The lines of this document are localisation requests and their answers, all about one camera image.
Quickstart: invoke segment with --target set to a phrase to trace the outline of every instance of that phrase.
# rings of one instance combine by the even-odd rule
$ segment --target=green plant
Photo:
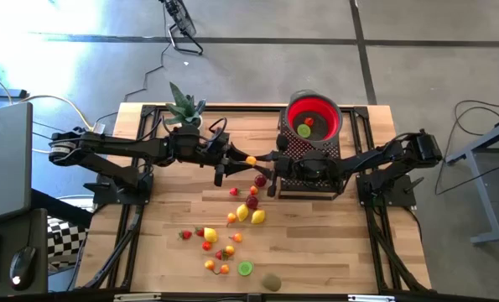
[[[175,84],[171,82],[169,84],[173,92],[174,104],[167,104],[167,108],[173,113],[173,117],[166,119],[165,123],[168,125],[176,123],[182,123],[183,125],[192,124],[199,127],[199,116],[205,110],[206,101],[200,100],[196,106],[194,96],[185,96]]]

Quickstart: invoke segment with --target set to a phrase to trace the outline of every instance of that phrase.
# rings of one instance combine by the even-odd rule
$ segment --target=checkered mat
[[[76,255],[89,229],[57,218],[48,219],[48,263],[56,268],[73,265],[76,261],[57,261],[58,256]]]

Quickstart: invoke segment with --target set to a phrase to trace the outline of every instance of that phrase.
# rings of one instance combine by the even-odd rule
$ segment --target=computer monitor
[[[31,135],[33,106],[0,108],[0,220],[31,206]]]

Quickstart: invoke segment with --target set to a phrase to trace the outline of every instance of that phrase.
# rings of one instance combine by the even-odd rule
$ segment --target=kiwi
[[[278,291],[281,289],[281,278],[273,273],[267,273],[262,278],[262,286],[271,291]]]

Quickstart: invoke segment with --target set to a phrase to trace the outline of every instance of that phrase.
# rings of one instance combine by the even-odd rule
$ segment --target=black desk
[[[16,291],[10,285],[9,267],[13,255],[25,246],[28,236],[29,246],[37,248],[34,281],[28,289]],[[47,242],[47,211],[44,209],[33,210],[0,223],[0,297],[43,294],[48,291]]]

